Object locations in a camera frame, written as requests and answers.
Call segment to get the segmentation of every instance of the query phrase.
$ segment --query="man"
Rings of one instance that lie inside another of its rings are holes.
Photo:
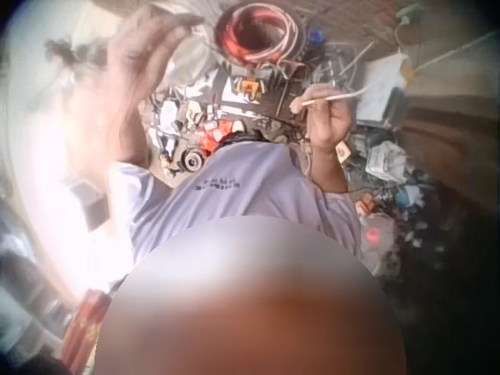
[[[292,163],[289,149],[261,141],[227,145],[199,173],[173,190],[144,168],[147,141],[138,105],[159,85],[176,47],[202,19],[173,16],[155,7],[134,14],[109,42],[106,84],[98,127],[109,168],[109,195],[119,231],[137,263],[181,231],[225,216],[273,216],[316,228],[356,253],[359,221],[344,195],[347,182],[335,152],[346,136],[345,102],[327,102],[328,85],[311,87],[292,103],[308,107],[312,142],[310,177]]]
[[[240,216],[169,239],[123,282],[95,375],[138,373],[399,375],[405,350],[377,281],[338,243]]]

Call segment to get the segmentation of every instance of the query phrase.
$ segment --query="floor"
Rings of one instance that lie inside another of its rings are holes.
[[[110,23],[117,22],[111,13],[99,11],[98,14]],[[408,47],[412,59],[420,63],[485,32],[477,23],[466,20],[470,13],[465,11],[451,12],[448,21],[443,18],[447,14],[443,7],[426,14],[424,23],[430,40],[421,46]],[[45,61],[44,42],[49,38],[75,35],[83,42],[101,33],[96,28],[85,26],[82,15],[95,20],[94,9],[88,8],[83,1],[40,0],[27,3],[12,20],[9,32],[9,136],[2,137],[2,141],[9,141],[2,145],[2,151],[10,152],[10,169],[19,192],[12,203],[25,218],[30,218],[27,222],[34,229],[37,246],[53,249],[50,253],[44,252],[43,266],[48,275],[59,274],[54,281],[67,298],[74,301],[89,287],[105,288],[109,280],[118,278],[130,267],[130,260],[120,256],[122,248],[109,241],[104,233],[82,240],[84,245],[75,245],[74,236],[60,235],[68,229],[63,222],[67,212],[60,207],[60,211],[51,212],[50,203],[58,198],[51,191],[56,191],[55,186],[63,174],[64,163],[58,164],[57,161],[64,160],[64,157],[61,156],[60,140],[46,137],[58,126],[58,119],[49,115],[50,103],[40,102],[36,110],[29,106],[36,94],[57,74]],[[103,31],[104,35],[112,32],[112,27]],[[498,39],[492,38],[468,52],[433,65],[416,78],[409,93],[433,98],[451,95],[496,98],[498,46]],[[476,109],[458,106],[450,110],[473,113]],[[489,116],[498,115],[495,109],[489,113]],[[486,366],[486,362],[473,359],[483,358],[484,352],[480,350],[484,337],[488,336],[488,318],[496,307],[489,301],[495,295],[495,287],[492,287],[495,282],[492,283],[489,276],[494,274],[491,267],[495,264],[495,257],[488,252],[488,247],[495,243],[492,218],[467,200],[455,197],[452,191],[444,188],[442,194],[453,197],[458,206],[458,211],[450,209],[449,215],[442,217],[444,222],[449,220],[448,226],[443,224],[444,231],[455,239],[450,239],[450,244],[456,252],[446,254],[450,273],[436,273],[422,266],[427,261],[426,256],[432,255],[413,253],[406,263],[409,265],[403,270],[404,279],[399,284],[387,286],[387,290],[394,291],[394,303],[400,317],[407,322],[404,333],[410,342],[408,358],[416,369],[415,373],[449,373],[451,371],[445,364],[453,361],[455,370]],[[466,230],[455,233],[457,226]],[[121,264],[116,264],[117,259],[122,259]],[[111,263],[116,267],[107,269],[105,265]],[[453,298],[443,298],[443,295],[452,295]]]

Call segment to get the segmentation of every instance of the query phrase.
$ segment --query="t-shirt sleeve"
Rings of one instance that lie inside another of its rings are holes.
[[[109,167],[109,200],[117,233],[131,248],[134,264],[161,244],[157,220],[172,188],[139,166],[114,162]]]
[[[358,256],[361,223],[354,203],[344,194],[325,193],[322,196],[318,206],[325,234]]]

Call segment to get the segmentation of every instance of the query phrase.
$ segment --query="blue object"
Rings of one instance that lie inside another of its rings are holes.
[[[406,190],[401,190],[396,194],[396,204],[401,208],[409,206],[409,196]]]
[[[311,28],[308,31],[308,39],[311,45],[321,45],[325,42],[325,34],[321,29]]]

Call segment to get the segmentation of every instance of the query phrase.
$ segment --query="gray t-shirt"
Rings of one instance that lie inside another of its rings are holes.
[[[272,216],[316,228],[358,252],[360,223],[346,195],[323,194],[295,166],[285,145],[243,142],[220,149],[172,189],[148,170],[115,162],[110,199],[134,264],[199,223],[228,216]]]

